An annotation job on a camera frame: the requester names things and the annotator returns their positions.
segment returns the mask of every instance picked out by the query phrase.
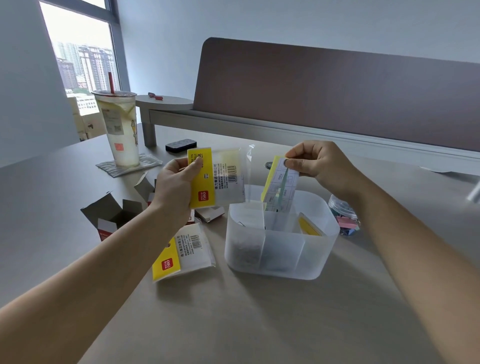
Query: black eraser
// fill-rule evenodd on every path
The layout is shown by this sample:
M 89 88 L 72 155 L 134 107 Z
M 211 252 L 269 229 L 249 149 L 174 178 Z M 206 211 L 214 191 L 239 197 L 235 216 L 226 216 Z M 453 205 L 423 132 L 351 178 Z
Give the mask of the black eraser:
M 197 142 L 192 139 L 183 139 L 165 145 L 165 150 L 170 153 L 180 153 L 197 147 Z

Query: sky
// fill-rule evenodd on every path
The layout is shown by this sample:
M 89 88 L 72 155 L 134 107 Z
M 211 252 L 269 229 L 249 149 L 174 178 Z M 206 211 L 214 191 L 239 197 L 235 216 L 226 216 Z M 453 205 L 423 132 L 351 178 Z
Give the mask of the sky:
M 105 8 L 104 0 L 87 2 Z M 58 52 L 57 42 L 112 49 L 108 23 L 42 2 L 40 7 L 56 53 Z

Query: white wall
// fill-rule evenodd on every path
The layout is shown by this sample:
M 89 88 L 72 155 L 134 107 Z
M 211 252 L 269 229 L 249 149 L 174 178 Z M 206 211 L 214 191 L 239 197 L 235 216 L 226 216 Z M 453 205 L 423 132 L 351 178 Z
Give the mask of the white wall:
M 0 35 L 0 167 L 78 142 L 38 1 L 3 1 Z
M 131 89 L 193 98 L 211 36 L 480 62 L 478 0 L 118 0 Z

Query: hand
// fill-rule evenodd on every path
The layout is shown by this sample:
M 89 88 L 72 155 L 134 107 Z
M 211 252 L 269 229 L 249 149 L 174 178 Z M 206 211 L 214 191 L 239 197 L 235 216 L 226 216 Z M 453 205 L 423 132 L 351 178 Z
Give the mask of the hand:
M 155 197 L 149 208 L 161 209 L 167 216 L 165 224 L 178 231 L 184 226 L 191 209 L 191 182 L 202 168 L 202 158 L 197 158 L 188 165 L 187 158 L 171 160 L 156 178 Z
M 372 183 L 356 169 L 334 142 L 308 140 L 297 144 L 285 157 L 285 166 L 314 177 L 341 200 L 349 202 Z

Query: translucent storage box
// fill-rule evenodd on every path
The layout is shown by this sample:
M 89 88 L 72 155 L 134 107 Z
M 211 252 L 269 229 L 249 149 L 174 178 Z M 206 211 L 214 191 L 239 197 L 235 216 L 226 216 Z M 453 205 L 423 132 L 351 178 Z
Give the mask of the translucent storage box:
M 263 211 L 263 187 L 247 185 L 245 190 L 250 201 L 231 204 L 228 210 L 225 260 L 230 268 L 277 277 L 317 278 L 339 232 L 327 203 L 310 192 L 296 191 L 292 210 L 281 214 Z M 299 213 L 323 236 L 303 234 Z

